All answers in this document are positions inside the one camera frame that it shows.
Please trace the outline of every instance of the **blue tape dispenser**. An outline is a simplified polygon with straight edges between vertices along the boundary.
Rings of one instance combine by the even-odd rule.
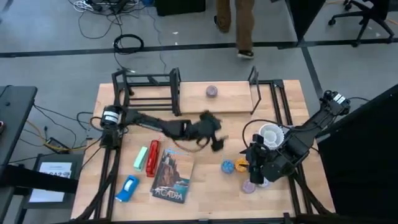
[[[133,175],[129,175],[123,184],[122,190],[116,195],[116,199],[120,202],[128,202],[137,188],[139,179]]]

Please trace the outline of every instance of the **person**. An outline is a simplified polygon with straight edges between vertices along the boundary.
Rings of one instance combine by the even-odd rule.
[[[251,34],[254,28],[253,7],[254,0],[235,0],[236,6],[236,48],[238,57],[253,59],[253,42]],[[217,15],[214,23],[224,33],[229,32],[231,26],[231,8],[229,0],[217,0]]]

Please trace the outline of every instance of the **black box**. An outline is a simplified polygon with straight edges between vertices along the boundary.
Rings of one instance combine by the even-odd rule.
[[[155,0],[158,16],[176,15],[206,10],[206,0]]]

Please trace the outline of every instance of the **chair wheel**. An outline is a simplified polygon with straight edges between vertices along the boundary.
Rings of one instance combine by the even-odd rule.
[[[336,19],[331,19],[331,20],[329,20],[329,26],[333,26],[333,25],[335,25],[336,24]]]
[[[344,7],[344,9],[345,9],[346,11],[349,11],[352,7],[353,7],[352,4],[347,4],[347,5]]]
[[[358,47],[360,44],[361,44],[361,43],[359,43],[359,42],[353,42],[351,45],[352,45],[353,47]]]

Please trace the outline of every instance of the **chair leg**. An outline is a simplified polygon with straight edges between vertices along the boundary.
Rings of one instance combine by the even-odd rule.
[[[347,12],[342,14],[334,15],[331,19],[341,18],[341,17],[351,17],[351,16],[366,16],[368,13],[363,11],[358,12]]]
[[[359,32],[358,37],[356,38],[356,42],[353,43],[353,47],[357,47],[361,44],[361,38],[368,26],[368,23],[369,23],[369,19],[363,20],[363,25],[362,25],[361,31]]]
[[[381,19],[373,19],[375,22],[377,22],[381,27],[383,27],[388,34],[390,34],[390,39],[392,39],[395,36],[394,31],[386,24],[385,21]]]
[[[362,11],[369,11],[371,10],[369,7],[365,6],[364,4],[357,2],[357,1],[350,1],[350,4],[353,4],[354,6],[358,7]]]

